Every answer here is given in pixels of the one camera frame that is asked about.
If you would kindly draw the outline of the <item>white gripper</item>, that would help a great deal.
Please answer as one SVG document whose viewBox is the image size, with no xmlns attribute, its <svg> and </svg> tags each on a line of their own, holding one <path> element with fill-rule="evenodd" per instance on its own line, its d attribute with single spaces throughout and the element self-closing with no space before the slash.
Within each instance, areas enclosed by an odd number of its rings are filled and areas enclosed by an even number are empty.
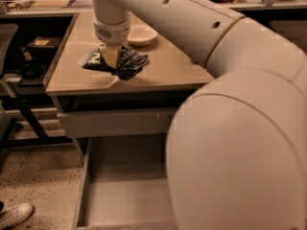
<svg viewBox="0 0 307 230">
<path fill-rule="evenodd" d="M 102 57 L 109 67 L 116 69 L 121 47 L 115 45 L 121 45 L 128 39 L 130 20 L 109 25 L 94 18 L 93 26 L 95 35 L 105 43 L 101 48 Z"/>
</svg>

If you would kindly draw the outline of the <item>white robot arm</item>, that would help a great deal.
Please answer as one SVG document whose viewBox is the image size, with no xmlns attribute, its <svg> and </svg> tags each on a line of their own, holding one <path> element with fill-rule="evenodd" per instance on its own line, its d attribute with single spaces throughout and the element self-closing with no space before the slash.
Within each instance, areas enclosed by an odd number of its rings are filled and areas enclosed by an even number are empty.
<svg viewBox="0 0 307 230">
<path fill-rule="evenodd" d="M 99 27 L 132 12 L 212 81 L 177 110 L 167 174 L 178 230 L 306 230 L 306 56 L 208 0 L 93 0 Z"/>
</svg>

